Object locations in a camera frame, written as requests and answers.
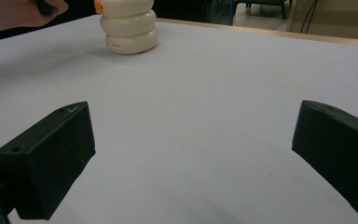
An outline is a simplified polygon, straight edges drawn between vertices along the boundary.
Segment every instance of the screw hole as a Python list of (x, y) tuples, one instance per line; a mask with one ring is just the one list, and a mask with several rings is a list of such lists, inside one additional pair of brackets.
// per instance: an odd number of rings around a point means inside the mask
[(20, 148), (20, 147), (13, 147), (13, 148), (11, 149), (11, 151), (12, 151), (12, 152), (19, 152), (19, 151), (21, 151), (21, 148)]

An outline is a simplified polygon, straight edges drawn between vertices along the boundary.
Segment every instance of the stacked white object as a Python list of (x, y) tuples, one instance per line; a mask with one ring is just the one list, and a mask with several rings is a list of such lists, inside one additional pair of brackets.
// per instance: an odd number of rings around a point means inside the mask
[(117, 54), (147, 51), (158, 43), (154, 0), (95, 0), (106, 45)]

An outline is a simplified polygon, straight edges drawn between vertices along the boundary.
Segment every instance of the table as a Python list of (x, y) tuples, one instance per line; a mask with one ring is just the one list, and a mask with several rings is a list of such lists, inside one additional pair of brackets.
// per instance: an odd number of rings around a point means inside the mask
[(358, 45), (189, 24), (131, 56), (99, 16), (0, 40), (0, 146), (89, 102), (97, 154), (49, 223), (358, 223), (291, 150), (302, 100), (358, 117)]

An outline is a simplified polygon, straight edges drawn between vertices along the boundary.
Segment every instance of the hand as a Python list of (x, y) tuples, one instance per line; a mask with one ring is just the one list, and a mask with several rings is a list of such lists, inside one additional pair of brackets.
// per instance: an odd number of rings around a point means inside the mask
[(45, 1), (54, 8), (51, 15), (41, 15), (35, 0), (0, 0), (0, 30), (42, 26), (68, 9), (64, 0)]

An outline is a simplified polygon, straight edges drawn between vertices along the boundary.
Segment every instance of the wooden table edge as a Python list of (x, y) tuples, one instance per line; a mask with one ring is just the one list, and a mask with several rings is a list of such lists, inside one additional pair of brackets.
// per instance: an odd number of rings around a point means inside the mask
[(348, 44), (348, 45), (358, 46), (358, 39), (323, 36), (323, 35), (306, 35), (306, 34), (297, 34), (297, 33), (283, 32), (283, 31), (270, 31), (270, 30), (262, 30), (262, 29), (239, 27), (239, 26), (211, 24), (211, 23), (196, 22), (196, 21), (178, 21), (178, 20), (162, 19), (162, 18), (158, 18), (158, 21), (159, 22), (176, 23), (176, 24), (202, 26), (202, 27), (209, 27), (209, 28), (223, 29), (223, 30), (231, 30), (231, 31), (237, 31), (237, 32), (248, 32), (248, 33), (253, 33), (253, 34), (282, 36), (282, 37), (289, 37), (289, 38), (296, 38), (296, 39), (314, 40), (314, 41), (322, 41), (322, 42), (330, 42), (330, 43), (339, 43), (339, 44)]

